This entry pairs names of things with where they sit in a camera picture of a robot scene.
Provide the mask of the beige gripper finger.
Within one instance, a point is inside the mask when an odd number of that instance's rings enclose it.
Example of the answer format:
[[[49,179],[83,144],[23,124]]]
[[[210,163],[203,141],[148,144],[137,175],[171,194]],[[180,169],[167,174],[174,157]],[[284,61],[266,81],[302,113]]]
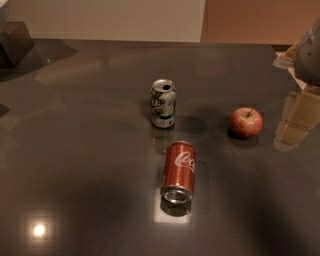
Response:
[[[320,123],[320,87],[307,85],[286,98],[273,146],[281,152],[297,147]]]
[[[294,60],[296,55],[297,46],[290,46],[285,52],[281,53],[273,62],[277,68],[288,69],[294,67]]]

